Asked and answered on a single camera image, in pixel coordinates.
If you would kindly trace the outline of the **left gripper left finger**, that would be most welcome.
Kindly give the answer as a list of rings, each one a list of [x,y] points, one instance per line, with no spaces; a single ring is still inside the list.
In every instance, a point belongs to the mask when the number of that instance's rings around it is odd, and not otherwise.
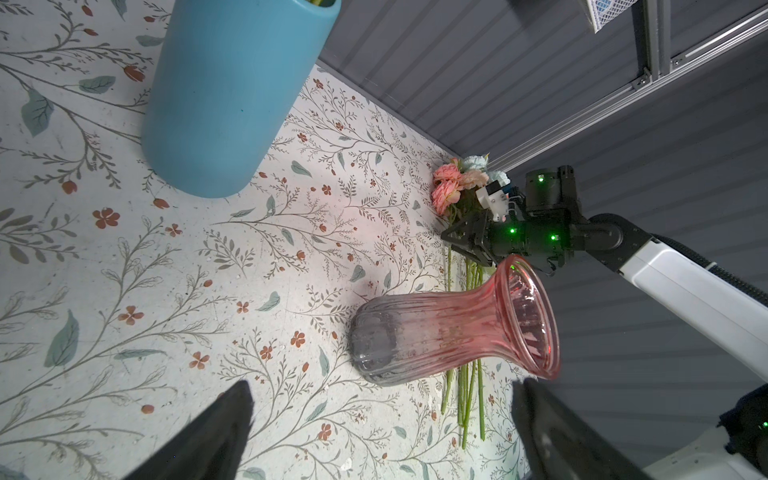
[[[127,477],[234,479],[248,441],[253,407],[248,382],[236,382]]]

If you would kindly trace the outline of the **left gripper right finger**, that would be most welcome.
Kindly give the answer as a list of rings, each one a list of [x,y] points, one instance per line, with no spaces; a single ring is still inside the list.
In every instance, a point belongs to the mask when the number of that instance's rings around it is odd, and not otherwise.
[[[513,383],[511,414],[531,479],[647,479],[540,382]]]

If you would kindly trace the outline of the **pink glass vase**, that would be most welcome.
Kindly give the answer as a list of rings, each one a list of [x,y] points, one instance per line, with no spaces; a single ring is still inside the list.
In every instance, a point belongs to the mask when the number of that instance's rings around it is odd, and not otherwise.
[[[363,304],[348,332],[351,362],[369,382],[395,386],[486,357],[551,380],[561,368],[555,316],[521,256],[462,292],[387,295]]]

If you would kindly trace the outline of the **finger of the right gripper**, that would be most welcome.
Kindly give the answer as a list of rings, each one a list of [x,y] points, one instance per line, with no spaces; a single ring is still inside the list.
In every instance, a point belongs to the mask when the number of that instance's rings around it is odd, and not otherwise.
[[[448,241],[448,245],[452,251],[463,255],[466,259],[477,263],[481,267],[492,267],[498,264],[498,259],[494,254],[492,244],[487,239],[480,242],[469,242],[465,244]]]
[[[492,223],[489,210],[474,212],[443,231],[440,238],[447,243],[487,243]]]

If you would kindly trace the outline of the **teal ceramic vase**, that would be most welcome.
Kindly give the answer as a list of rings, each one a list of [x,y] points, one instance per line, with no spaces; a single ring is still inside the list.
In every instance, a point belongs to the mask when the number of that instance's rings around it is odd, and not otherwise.
[[[339,1],[175,2],[141,133],[152,170],[203,198],[248,185],[341,12]]]

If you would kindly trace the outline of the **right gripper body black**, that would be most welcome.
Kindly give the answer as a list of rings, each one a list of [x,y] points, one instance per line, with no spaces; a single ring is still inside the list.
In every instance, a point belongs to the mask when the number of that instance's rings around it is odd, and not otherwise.
[[[520,255],[538,272],[552,276],[589,242],[588,220],[581,212],[574,169],[533,170],[516,187],[522,192],[520,218],[491,224],[489,241],[494,254],[498,261]]]

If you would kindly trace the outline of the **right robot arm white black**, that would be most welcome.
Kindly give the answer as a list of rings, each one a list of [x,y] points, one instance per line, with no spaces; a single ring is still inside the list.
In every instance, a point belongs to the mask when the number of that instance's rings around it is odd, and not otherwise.
[[[490,266],[544,252],[554,267],[585,251],[761,377],[767,375],[767,295],[685,245],[614,214],[586,219],[570,166],[527,173],[523,189],[492,182],[480,212],[443,232],[454,251]],[[699,439],[647,468],[654,479],[764,479],[767,389],[742,397]]]

